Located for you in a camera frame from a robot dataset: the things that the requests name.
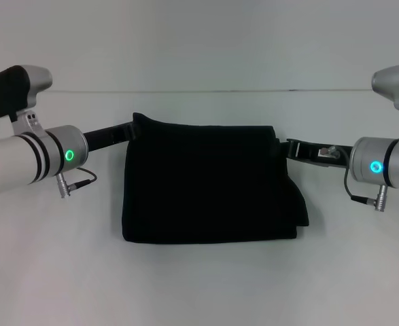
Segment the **black t-shirt with FREE print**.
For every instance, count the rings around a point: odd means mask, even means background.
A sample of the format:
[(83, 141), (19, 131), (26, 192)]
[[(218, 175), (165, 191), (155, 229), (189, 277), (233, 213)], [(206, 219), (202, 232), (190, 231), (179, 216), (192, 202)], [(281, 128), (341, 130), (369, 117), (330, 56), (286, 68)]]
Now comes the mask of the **black t-shirt with FREE print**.
[(309, 225), (271, 126), (189, 126), (133, 115), (122, 235), (153, 245), (294, 239)]

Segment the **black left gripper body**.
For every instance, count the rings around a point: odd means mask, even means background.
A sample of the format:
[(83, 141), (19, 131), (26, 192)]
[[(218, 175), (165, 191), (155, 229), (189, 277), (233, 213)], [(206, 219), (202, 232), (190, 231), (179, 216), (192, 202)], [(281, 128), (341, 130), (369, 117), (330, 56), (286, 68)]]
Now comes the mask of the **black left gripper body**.
[(96, 151), (132, 140), (133, 123), (129, 122), (91, 132), (85, 132), (84, 137), (88, 144), (88, 151)]

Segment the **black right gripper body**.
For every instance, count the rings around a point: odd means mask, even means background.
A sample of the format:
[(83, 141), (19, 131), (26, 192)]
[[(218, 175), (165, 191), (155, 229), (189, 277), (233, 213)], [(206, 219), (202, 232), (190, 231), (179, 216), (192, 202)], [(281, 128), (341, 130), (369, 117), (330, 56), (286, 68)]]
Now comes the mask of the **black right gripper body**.
[(346, 168), (348, 165), (346, 156), (339, 148), (350, 158), (352, 146), (297, 141), (296, 159), (316, 166)]

